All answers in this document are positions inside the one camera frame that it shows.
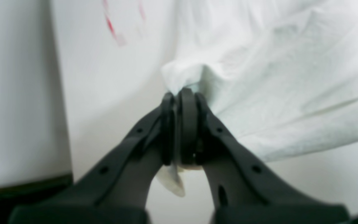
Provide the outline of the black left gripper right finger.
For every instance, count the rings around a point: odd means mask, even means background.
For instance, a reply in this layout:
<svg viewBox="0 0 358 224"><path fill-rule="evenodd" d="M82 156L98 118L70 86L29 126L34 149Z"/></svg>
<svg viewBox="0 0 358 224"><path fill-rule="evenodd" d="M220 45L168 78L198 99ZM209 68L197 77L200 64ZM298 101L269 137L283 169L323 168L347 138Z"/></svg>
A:
<svg viewBox="0 0 358 224"><path fill-rule="evenodd" d="M202 166L213 196L212 224L347 224L342 204L315 200L243 147L200 93L179 93L179 163Z"/></svg>

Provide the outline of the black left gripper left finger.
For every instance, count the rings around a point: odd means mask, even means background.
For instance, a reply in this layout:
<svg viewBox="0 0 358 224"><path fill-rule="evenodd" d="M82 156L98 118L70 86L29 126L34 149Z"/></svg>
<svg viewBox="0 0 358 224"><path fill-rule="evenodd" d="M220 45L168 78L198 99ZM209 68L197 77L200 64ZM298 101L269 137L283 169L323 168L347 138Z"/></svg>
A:
<svg viewBox="0 0 358 224"><path fill-rule="evenodd" d="M149 224L151 182L172 159L174 96L140 119L81 180L41 203L16 207L11 224Z"/></svg>

